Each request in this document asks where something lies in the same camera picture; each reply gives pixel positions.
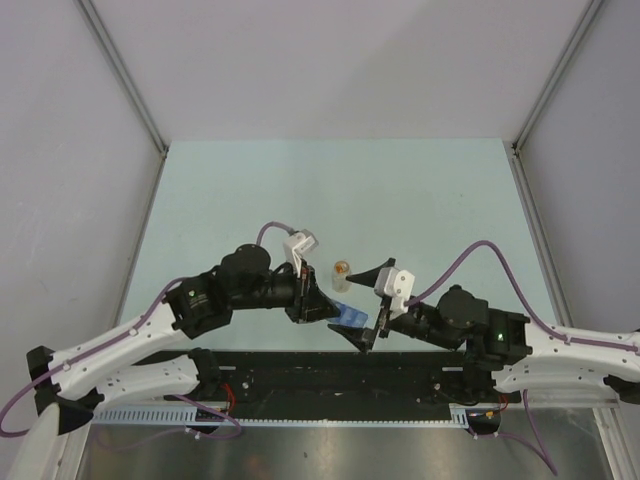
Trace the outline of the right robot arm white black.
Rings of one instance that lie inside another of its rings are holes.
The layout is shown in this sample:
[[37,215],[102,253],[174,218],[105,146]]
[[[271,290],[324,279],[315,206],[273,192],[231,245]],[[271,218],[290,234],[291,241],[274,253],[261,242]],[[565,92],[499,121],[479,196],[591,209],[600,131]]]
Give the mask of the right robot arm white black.
[[622,403],[639,402],[639,335],[610,334],[556,325],[541,326],[531,315],[490,307],[459,285],[451,286],[434,306],[418,301],[415,278],[394,259],[347,281],[369,287],[380,297],[372,328],[336,323],[330,329],[367,353],[377,339],[399,333],[447,350],[463,352],[462,393],[454,402],[475,403],[495,391],[591,390],[615,395]]

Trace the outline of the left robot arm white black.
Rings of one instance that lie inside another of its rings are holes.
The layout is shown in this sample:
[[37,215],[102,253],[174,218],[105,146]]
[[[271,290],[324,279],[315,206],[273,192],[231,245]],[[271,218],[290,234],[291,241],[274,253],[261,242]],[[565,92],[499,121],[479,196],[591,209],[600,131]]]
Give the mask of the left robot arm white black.
[[159,396],[214,397],[223,384],[214,354],[195,348],[164,362],[149,357],[230,324],[239,310],[281,309],[297,324],[339,316],[307,262],[270,267],[262,247],[245,244],[211,270],[171,281],[133,320],[67,350],[27,355],[35,407],[59,408],[58,432],[88,424],[109,406]]

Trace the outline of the blue plastic pill organizer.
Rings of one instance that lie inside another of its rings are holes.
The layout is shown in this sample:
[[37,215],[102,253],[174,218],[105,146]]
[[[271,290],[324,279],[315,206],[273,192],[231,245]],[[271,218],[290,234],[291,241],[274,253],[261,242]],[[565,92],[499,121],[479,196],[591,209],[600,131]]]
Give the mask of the blue plastic pill organizer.
[[341,302],[335,301],[334,304],[339,310],[339,315],[330,318],[330,323],[349,328],[363,328],[366,326],[369,319],[369,315],[366,312]]

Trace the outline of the clear glass pill bottle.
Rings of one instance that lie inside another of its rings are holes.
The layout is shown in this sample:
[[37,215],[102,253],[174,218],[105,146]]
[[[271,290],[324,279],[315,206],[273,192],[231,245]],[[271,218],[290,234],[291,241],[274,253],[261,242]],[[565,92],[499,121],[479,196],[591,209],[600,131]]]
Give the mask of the clear glass pill bottle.
[[351,273],[350,265],[345,260],[337,261],[331,273],[332,289],[337,293],[345,293],[350,289],[350,282],[347,277]]

